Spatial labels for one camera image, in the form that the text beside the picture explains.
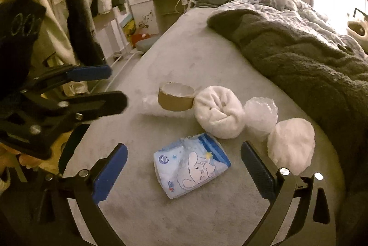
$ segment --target cardboard tape roll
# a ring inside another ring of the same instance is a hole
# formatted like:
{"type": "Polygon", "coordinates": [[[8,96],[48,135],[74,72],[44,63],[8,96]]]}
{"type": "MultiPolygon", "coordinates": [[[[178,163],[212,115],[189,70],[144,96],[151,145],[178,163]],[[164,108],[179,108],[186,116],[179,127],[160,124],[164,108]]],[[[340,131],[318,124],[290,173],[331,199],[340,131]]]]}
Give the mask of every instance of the cardboard tape roll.
{"type": "Polygon", "coordinates": [[[165,110],[185,111],[193,107],[194,89],[181,83],[165,83],[160,87],[157,101],[165,110]]]}

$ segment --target rolled cloth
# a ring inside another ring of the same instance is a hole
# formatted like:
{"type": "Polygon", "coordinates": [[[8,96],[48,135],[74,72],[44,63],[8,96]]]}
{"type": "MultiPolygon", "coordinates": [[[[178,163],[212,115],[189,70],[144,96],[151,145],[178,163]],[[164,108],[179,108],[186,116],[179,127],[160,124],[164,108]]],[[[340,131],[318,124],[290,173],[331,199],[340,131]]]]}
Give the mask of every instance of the rolled cloth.
{"type": "Polygon", "coordinates": [[[230,89],[207,87],[196,95],[193,108],[202,128],[217,138],[235,138],[244,129],[243,106],[230,89]]]}
{"type": "Polygon", "coordinates": [[[312,162],[315,148],[314,128],[303,118],[279,122],[268,136],[268,157],[278,168],[301,174],[312,162]]]}

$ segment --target silver bolt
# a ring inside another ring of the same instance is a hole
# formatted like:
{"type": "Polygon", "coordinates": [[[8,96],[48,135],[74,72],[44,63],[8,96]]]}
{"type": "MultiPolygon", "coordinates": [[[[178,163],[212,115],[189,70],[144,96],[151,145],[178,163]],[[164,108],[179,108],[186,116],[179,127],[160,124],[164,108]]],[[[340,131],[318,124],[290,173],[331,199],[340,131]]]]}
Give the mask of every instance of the silver bolt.
{"type": "Polygon", "coordinates": [[[290,171],[289,171],[289,169],[287,169],[287,168],[281,168],[281,169],[280,169],[280,173],[281,173],[282,175],[289,175],[289,174],[290,174],[290,171]]]}
{"type": "Polygon", "coordinates": [[[80,177],[86,177],[89,174],[89,171],[87,169],[82,169],[80,172],[78,172],[78,175],[80,177]]]}
{"type": "Polygon", "coordinates": [[[52,180],[54,178],[53,174],[46,174],[45,180],[52,180]]]}
{"type": "Polygon", "coordinates": [[[75,114],[75,119],[76,119],[76,120],[82,120],[82,119],[83,119],[83,114],[81,114],[81,113],[76,113],[76,114],[75,114]]]}
{"type": "Polygon", "coordinates": [[[57,104],[61,108],[67,108],[69,106],[69,102],[67,101],[61,101],[57,104]]]}
{"type": "Polygon", "coordinates": [[[32,125],[32,126],[30,126],[30,128],[29,128],[29,132],[30,132],[32,135],[38,135],[38,134],[40,134],[40,133],[41,133],[41,131],[42,131],[42,128],[41,128],[41,126],[39,126],[39,125],[32,125]]]}
{"type": "Polygon", "coordinates": [[[316,177],[316,179],[318,179],[318,180],[323,180],[323,175],[322,174],[320,174],[319,172],[316,172],[315,174],[314,174],[314,176],[316,177]]]}

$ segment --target cartoon rabbit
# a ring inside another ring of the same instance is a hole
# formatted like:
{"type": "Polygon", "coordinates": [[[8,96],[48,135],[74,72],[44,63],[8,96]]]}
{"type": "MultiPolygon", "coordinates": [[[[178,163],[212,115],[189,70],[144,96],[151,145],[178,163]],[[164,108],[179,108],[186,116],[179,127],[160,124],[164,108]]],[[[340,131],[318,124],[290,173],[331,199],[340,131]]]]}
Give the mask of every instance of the cartoon rabbit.
{"type": "Polygon", "coordinates": [[[215,168],[215,166],[211,165],[205,159],[201,162],[198,162],[197,153],[191,152],[189,153],[188,169],[183,168],[183,172],[185,173],[184,179],[179,179],[179,177],[182,178],[182,176],[179,176],[178,174],[177,180],[183,189],[188,190],[195,185],[204,182],[209,177],[214,176],[215,168]]]}

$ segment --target mattress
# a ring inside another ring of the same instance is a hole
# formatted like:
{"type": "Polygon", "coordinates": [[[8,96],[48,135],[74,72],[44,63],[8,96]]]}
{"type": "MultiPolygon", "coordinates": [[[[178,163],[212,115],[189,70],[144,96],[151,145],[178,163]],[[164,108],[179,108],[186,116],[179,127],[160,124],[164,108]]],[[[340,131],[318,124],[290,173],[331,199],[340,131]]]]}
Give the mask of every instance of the mattress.
{"type": "MultiPolygon", "coordinates": [[[[142,114],[142,98],[157,94],[163,82],[180,82],[197,90],[224,86],[242,103],[252,97],[272,98],[279,109],[279,121],[293,117],[310,121],[316,148],[312,165],[302,175],[323,174],[332,211],[338,210],[344,198],[343,174],[326,135],[282,90],[258,73],[233,43],[207,27],[212,10],[189,10],[139,60],[119,86],[129,98],[128,108],[92,123],[64,173],[73,176],[91,168],[117,143],[128,147],[127,164],[107,200],[99,204],[127,246],[242,245],[269,205],[240,158],[240,147],[246,140],[264,155],[267,146],[247,130],[235,139],[219,140],[231,161],[229,170],[185,196],[173,200],[166,196],[155,175],[153,153],[203,129],[193,116],[182,119],[142,114]]],[[[70,204],[83,238],[93,243],[75,201],[70,200],[70,204]]],[[[297,204],[294,199],[277,241],[286,236],[297,204]]]]}

